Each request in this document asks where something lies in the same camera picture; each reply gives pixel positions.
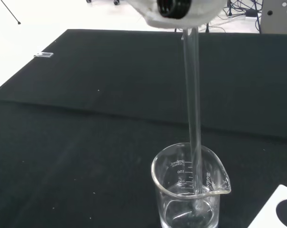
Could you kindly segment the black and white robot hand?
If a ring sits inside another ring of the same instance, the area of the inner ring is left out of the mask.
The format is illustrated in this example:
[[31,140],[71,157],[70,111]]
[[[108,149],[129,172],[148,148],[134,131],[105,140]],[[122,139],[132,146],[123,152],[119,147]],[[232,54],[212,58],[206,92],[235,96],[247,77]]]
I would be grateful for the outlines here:
[[127,1],[154,28],[192,29],[214,19],[225,0],[129,0]]

